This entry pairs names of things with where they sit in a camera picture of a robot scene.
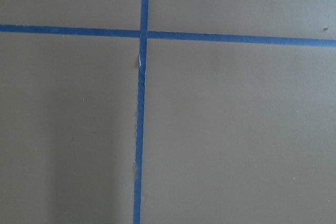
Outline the crossing blue tape strip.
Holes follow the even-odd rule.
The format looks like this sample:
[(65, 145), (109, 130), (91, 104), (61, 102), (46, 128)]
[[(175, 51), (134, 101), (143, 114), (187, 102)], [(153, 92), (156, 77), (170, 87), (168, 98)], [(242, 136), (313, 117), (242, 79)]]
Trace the crossing blue tape strip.
[[(60, 34), (60, 35), (99, 36), (99, 37), (125, 37), (125, 38), (140, 38), (141, 35), (141, 32), (139, 30), (34, 26), (34, 25), (8, 25), (8, 24), (1, 24), (1, 32)], [(145, 35), (149, 39), (236, 42), (246, 44), (291, 45), (291, 46), (310, 46), (310, 47), (328, 47), (328, 48), (335, 47), (335, 40), (328, 40), (328, 39), (181, 33), (181, 32), (167, 32), (167, 31), (147, 31)]]

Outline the long blue tape strip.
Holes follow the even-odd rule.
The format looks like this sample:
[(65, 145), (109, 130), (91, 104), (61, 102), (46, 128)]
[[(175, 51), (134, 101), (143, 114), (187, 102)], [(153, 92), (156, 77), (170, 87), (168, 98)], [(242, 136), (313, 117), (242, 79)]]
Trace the long blue tape strip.
[(148, 46), (148, 20), (149, 20), (149, 0), (141, 0), (138, 95), (137, 95), (137, 117), (136, 117), (137, 121), (136, 121), (136, 139), (135, 139), (135, 180), (134, 180), (134, 201), (133, 201), (133, 223), (141, 222), (144, 108), (145, 108), (146, 57), (147, 57), (147, 46)]

